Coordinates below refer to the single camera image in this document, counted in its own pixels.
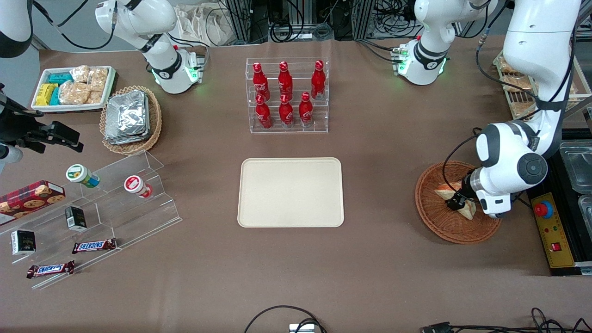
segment clear acrylic shelf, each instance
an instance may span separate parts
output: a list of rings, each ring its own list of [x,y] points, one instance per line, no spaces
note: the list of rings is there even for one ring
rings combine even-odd
[[[142,151],[96,170],[101,182],[95,188],[70,182],[64,186],[65,200],[13,222],[11,229],[0,232],[0,242],[10,243],[10,234],[17,229],[35,232],[36,252],[28,256],[12,256],[13,264],[22,270],[23,278],[32,265],[62,264],[70,260],[75,260],[75,275],[182,220],[156,172],[162,167],[154,156]],[[149,198],[140,198],[123,188],[124,180],[133,174],[152,186]],[[77,232],[67,228],[64,210],[68,206],[84,211],[87,230]],[[75,242],[108,238],[117,238],[116,249],[72,254]],[[64,273],[38,277],[33,280],[32,288],[42,289],[69,276]]]
[[[313,125],[302,127],[298,115],[298,105],[300,96],[304,91],[310,92],[311,78],[314,72],[314,63],[317,60],[324,62],[325,76],[325,96],[323,100],[313,102]],[[292,81],[294,84],[293,99],[290,102],[294,108],[294,127],[285,129],[281,126],[279,119],[279,63],[286,61]],[[269,91],[271,98],[267,102],[271,117],[274,119],[274,125],[270,129],[264,129],[255,113],[255,86],[253,85],[253,64],[260,63],[263,73],[267,76],[269,82]],[[327,133],[329,131],[329,58],[328,57],[282,57],[282,58],[247,58],[245,69],[247,108],[249,109],[249,129],[254,134],[280,134],[280,133]]]

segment red plaid box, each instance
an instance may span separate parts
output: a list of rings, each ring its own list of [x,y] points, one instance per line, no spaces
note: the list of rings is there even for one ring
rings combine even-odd
[[[66,198],[63,187],[40,180],[0,197],[0,225]]]

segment small black box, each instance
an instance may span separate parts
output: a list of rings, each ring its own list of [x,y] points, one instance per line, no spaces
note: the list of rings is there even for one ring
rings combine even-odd
[[[84,211],[80,208],[73,206],[66,208],[66,221],[68,223],[68,229],[70,230],[78,232],[86,230]]]
[[[35,246],[35,233],[30,230],[15,230],[11,233],[12,254],[32,254]]]

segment brown tabletop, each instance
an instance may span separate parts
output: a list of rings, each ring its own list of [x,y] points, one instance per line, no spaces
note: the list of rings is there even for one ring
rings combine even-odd
[[[503,39],[490,37],[489,66]],[[385,44],[396,45],[398,41]],[[414,204],[416,180],[471,134],[506,121],[501,86],[474,63],[477,40],[455,41],[446,69],[426,87],[354,42],[266,43],[211,50],[204,83],[169,95],[140,52],[40,52],[41,67],[111,65],[118,88],[144,85],[163,110],[151,150],[165,164],[166,191],[184,219],[47,289],[0,251],[2,332],[242,332],[278,304],[315,313],[330,332],[416,332],[457,325],[527,325],[530,308],[572,324],[592,312],[592,280],[549,277],[532,212],[516,204],[478,245],[440,240]],[[330,128],[323,135],[252,135],[247,57],[329,56]],[[25,151],[0,176],[5,193],[39,179],[64,183],[73,163],[98,169],[121,155],[103,147],[99,114],[47,116],[81,133],[82,153]],[[345,222],[327,229],[245,229],[236,220],[240,165],[254,157],[334,156],[343,166]],[[455,159],[477,163],[472,144]],[[253,332],[285,332],[303,315],[279,310]]]

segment snickers bar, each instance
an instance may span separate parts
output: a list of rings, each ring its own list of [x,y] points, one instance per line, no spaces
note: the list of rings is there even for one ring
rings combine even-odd
[[[117,247],[117,241],[115,238],[106,239],[104,241],[86,242],[86,243],[74,243],[74,249],[72,254],[78,252],[91,252],[100,250],[110,250]]]
[[[27,278],[34,278],[52,274],[60,273],[74,273],[74,260],[67,262],[66,264],[48,265],[48,266],[37,266],[33,265],[29,268]]]

